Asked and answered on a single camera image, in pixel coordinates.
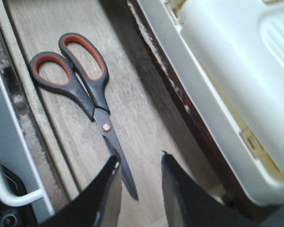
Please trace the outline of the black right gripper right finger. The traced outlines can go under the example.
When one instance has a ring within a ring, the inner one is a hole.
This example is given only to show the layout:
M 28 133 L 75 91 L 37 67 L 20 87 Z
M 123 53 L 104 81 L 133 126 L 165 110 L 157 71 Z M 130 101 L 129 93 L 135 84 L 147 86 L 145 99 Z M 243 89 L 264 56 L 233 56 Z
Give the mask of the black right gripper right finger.
M 221 205 L 163 152 L 162 191 L 170 227 L 257 227 L 258 224 Z

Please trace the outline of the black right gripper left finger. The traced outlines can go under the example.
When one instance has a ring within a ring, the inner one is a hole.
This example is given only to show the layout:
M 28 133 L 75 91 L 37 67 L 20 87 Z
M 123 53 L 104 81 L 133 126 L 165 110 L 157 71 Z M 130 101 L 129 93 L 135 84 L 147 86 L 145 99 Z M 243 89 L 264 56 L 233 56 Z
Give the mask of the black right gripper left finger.
M 121 197 L 121 162 L 113 155 L 78 197 L 39 226 L 116 227 Z

